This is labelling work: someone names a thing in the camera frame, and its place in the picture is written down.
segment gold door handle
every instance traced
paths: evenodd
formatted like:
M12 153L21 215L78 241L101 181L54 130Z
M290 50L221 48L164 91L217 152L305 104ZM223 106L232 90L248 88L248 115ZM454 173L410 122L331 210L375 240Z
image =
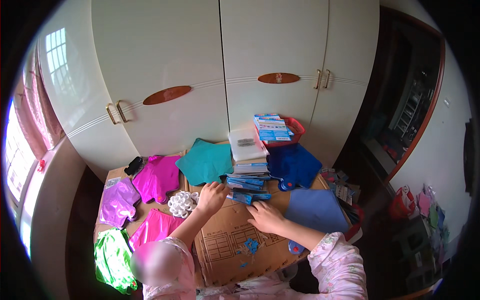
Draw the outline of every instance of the gold door handle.
M317 84L315 85L314 89L318 89L318 87L320 86L320 78L322 77L322 71L320 71L319 69L317 69L317 72L318 72Z
M118 111L119 111L119 114L120 114L120 116L121 116L121 119L123 120L123 123L126 123L126 122L128 122L128 120L125 118L125 115L123 114L123 111L121 110L120 101L121 101L121 100L118 100L117 103L115 103L115 105L117 106L117 109L118 109Z
M327 79L325 80L324 88L328 88L328 81L330 80L330 70L326 69L327 71Z
M110 108L108 108L110 106L111 103L108 103L107 106L105 106L105 108L107 109L107 113L108 113L108 116L110 117L110 120L112 120L113 122L113 125L117 125L118 122L115 122L115 119L113 118L113 115L112 113L110 112Z

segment wooden door frame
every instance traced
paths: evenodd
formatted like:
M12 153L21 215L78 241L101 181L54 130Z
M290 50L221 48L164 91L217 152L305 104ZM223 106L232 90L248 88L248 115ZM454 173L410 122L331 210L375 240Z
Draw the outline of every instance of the wooden door frame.
M409 15L404 12L400 12L391 8L387 8L384 6L380 6L382 10L385 10L392 15L394 15L397 19L400 19L404 21L405 23L408 23L409 25L427 32L431 35L433 35L435 38L439 39L440 41L440 66L438 69L438 77L437 77L437 84L435 85L435 92L433 93L432 101L430 103L430 106L428 108L427 114L425 115L425 118L423 119L422 124L420 125L419 130L417 131L417 135L413 139L412 143L408 147L407 151L405 154L402 156L400 161L397 163L395 168L388 174L387 178L384 180L384 184L387 185L390 180L396 175L398 170L403 166L403 164L407 161L408 157L412 153L413 149L417 146L420 138L422 137L423 133L425 132L425 129L427 128L428 122L430 121L430 118L432 117L433 110L435 109L435 106L437 104L438 96L440 94L440 88L442 87L442 80L444 77L444 65L445 65L445 38L444 36L435 28L431 27L430 25L426 24L425 22Z

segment wooden oval plaque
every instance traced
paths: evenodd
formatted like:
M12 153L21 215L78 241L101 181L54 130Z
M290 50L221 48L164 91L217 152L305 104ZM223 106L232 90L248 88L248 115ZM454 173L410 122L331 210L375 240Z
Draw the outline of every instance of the wooden oval plaque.
M147 99L144 100L144 105L154 105L167 102L183 96L191 90L192 88L188 85L169 87L148 96Z
M258 77L258 81L266 84L289 84L298 80L300 77L290 73L270 73Z

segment cardboard box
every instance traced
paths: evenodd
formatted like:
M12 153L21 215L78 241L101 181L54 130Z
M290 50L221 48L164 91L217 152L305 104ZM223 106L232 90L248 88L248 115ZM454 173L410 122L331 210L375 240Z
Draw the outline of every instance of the cardboard box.
M186 151L182 151L180 153L172 154L172 155L169 155L169 156L176 156L176 155L183 156L185 154L186 154ZM123 171L126 167L127 166L117 168L117 169L114 169L114 170L111 170L110 172L108 172L107 180L105 181L105 185L107 184L108 180L113 179L113 178L117 178L117 177L120 177L120 179L124 179L125 177L130 177L130 179L132 179L133 175L128 176ZM167 194L168 197L171 197L171 196L175 195L179 191L185 191L185 188L188 188L187 180L185 179L185 176L182 174L182 172L179 173L179 184L180 184L180 188L176 191L169 192ZM103 194L102 194L102 199L100 200L100 206L98 208L98 215L96 217L95 230L94 230L94 234L93 234L93 243L96 242L96 239L98 237L99 232L108 230L108 229L113 227L113 226L110 226L108 224L103 224L103 223L100 222L100 210L102 209L102 202L103 202ZM134 222L128 222L127 221L127 226L125 227L125 229L127 229L127 233L128 233L129 237L131 237L132 234L137 230L137 228L139 228L141 223L147 217L148 212L152 208L157 208L165 214L172 215L172 213L169 211L168 205L166 205L166 204L158 204L155 201L153 201L151 203L148 203L148 204L145 204L142 201L140 201L140 203L136 206L138 219Z
M278 189L278 181L267 182L272 199L267 201L281 213L285 213L290 201L290 192ZM328 189L324 179L318 175L312 189ZM192 192L201 191L202 187L189 186ZM252 215L246 205L226 199L222 208L205 224L195 237L194 252L201 269L201 281L197 278L198 287L222 286L246 279L266 275L287 267L308 255L304 251L300 255L288 251L288 240L275 234L259 232L247 222ZM238 253L238 248L252 238L264 246L259 248L254 258Z

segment teal foil balloon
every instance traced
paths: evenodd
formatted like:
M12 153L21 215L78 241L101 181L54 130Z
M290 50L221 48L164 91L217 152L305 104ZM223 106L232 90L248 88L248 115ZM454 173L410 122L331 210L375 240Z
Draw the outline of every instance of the teal foil balloon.
M132 252L127 241L125 229L112 228L98 233L94 245L95 275L98 281L130 295L132 290L137 290L137 282L130 269Z

